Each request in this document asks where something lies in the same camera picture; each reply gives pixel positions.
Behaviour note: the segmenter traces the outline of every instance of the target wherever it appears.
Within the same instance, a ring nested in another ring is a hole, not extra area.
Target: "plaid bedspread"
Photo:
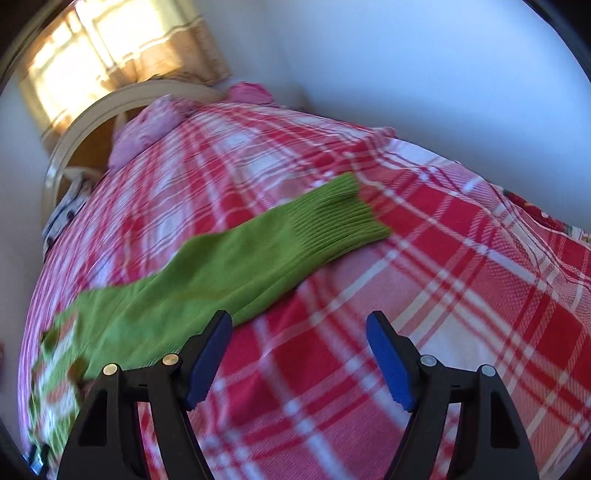
[[[152,274],[193,235],[345,171],[393,233],[235,329],[190,414],[216,478],[383,477],[408,414],[366,341],[373,310],[448,366],[494,365],[550,478],[591,433],[589,249],[392,129],[231,103],[204,107],[107,177],[50,252],[22,344],[24,441],[40,336],[80,291]],[[166,478],[148,406],[139,412],[152,479]],[[450,409],[433,478],[449,465],[458,413]]]

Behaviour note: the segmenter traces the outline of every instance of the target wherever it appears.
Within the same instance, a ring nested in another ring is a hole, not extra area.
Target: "curved headboard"
[[[106,171],[115,117],[123,112],[135,116],[142,108],[167,94],[202,104],[223,99],[221,93],[209,87],[165,79],[128,85],[93,103],[72,122],[51,155],[43,186],[43,225],[57,206],[62,178],[67,179],[71,176],[69,173],[81,169],[94,176]]]

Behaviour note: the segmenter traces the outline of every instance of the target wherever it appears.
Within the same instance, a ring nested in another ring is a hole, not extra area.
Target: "pink cushion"
[[[113,134],[109,173],[116,173],[158,140],[168,135],[199,109],[186,98],[165,95],[153,101],[131,122]]]
[[[227,100],[252,105],[275,106],[273,95],[260,83],[240,82],[233,85],[230,87]]]

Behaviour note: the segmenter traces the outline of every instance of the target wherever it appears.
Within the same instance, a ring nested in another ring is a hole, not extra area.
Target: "bedroom wall corner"
[[[18,85],[0,96],[0,416],[18,434],[18,359],[27,310],[41,271],[41,191],[49,157]]]
[[[262,0],[195,0],[195,4],[233,74],[215,88],[226,90],[243,80],[258,82],[278,103],[306,109],[304,92],[294,80]]]
[[[314,113],[392,125],[591,228],[591,83],[524,1],[262,1]]]

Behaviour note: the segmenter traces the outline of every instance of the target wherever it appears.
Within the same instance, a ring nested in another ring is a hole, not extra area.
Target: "window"
[[[228,76],[193,0],[77,0],[21,65],[21,90],[52,150],[92,103],[155,75]]]

